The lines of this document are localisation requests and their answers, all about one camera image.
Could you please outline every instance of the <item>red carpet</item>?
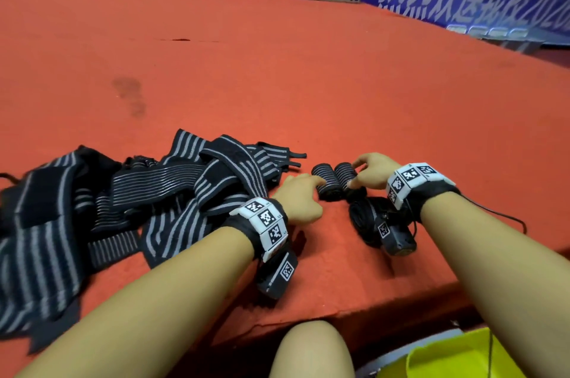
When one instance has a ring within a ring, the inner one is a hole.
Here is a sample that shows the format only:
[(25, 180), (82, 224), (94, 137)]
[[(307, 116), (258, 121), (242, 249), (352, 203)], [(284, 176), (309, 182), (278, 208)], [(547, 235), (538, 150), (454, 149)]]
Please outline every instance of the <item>red carpet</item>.
[[(178, 128), (306, 151), (302, 172), (381, 151), (431, 163), (570, 252), (562, 67), (363, 4), (1, 2), (0, 171), (22, 175), (79, 144), (117, 160), (160, 158)], [(360, 241), (345, 202), (323, 206), (285, 297), (273, 310), (240, 297), (209, 344), (334, 317), (356, 349), (461, 306), (449, 302), (457, 281), (424, 231), (415, 254), (388, 260)], [(96, 275), (83, 315), (147, 271), (137, 254)], [(30, 361), (26, 351), (27, 340), (0, 342), (0, 376)]]

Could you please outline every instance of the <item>red cloth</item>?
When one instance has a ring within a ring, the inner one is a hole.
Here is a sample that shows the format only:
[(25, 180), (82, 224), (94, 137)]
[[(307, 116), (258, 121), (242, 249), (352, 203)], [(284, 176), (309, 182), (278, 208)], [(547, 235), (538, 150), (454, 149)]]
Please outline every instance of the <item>red cloth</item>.
[[(178, 128), (306, 151), (302, 172), (381, 151), (429, 162), (570, 252), (566, 69), (364, 4), (2, 4), (1, 171), (21, 175), (78, 144), (117, 160), (160, 158)], [(117, 87), (127, 81), (138, 85)], [(323, 206), (286, 295), (273, 310), (235, 304), (211, 344), (332, 317), (354, 349), (463, 306), (448, 302), (458, 283), (423, 230), (416, 253), (387, 259), (362, 243), (345, 202)], [(97, 274), (82, 314), (147, 271), (137, 254)], [(27, 340), (0, 342), (1, 377), (30, 361), (26, 349)]]

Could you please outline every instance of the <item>leg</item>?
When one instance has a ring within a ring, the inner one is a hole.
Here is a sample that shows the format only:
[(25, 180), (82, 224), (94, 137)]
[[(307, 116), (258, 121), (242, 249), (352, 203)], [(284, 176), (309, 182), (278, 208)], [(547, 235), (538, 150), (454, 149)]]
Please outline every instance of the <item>leg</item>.
[(343, 337), (329, 323), (296, 325), (283, 338), (270, 378), (353, 378), (351, 355)]

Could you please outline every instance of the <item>human arm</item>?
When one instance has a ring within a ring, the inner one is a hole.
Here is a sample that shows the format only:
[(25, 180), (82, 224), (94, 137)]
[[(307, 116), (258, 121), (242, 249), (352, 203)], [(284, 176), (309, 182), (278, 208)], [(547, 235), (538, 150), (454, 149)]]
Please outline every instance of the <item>human arm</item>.
[[(317, 220), (320, 177), (288, 177), (274, 194), (292, 224)], [(165, 376), (211, 322), (254, 257), (247, 237), (222, 227), (134, 281), (57, 339), (18, 376)]]
[[(352, 187), (383, 189), (400, 167), (377, 153), (362, 164)], [(570, 376), (570, 262), (453, 192), (427, 200), (421, 220), (527, 378)]]

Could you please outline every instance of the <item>hand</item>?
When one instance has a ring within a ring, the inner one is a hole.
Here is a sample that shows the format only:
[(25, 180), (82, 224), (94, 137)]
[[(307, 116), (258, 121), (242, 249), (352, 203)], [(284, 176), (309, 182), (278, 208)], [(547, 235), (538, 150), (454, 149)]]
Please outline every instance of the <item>hand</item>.
[(289, 223), (313, 223), (323, 215), (323, 208), (313, 200), (313, 192), (315, 187), (324, 186), (326, 183), (326, 180), (317, 175), (290, 175), (272, 198), (283, 206)]
[(380, 153), (366, 153), (359, 156), (352, 164), (353, 168), (358, 168), (366, 164), (360, 170), (356, 178), (349, 181), (347, 186), (351, 189), (369, 187), (370, 189), (385, 189), (386, 182), (396, 169), (402, 167), (398, 162)]

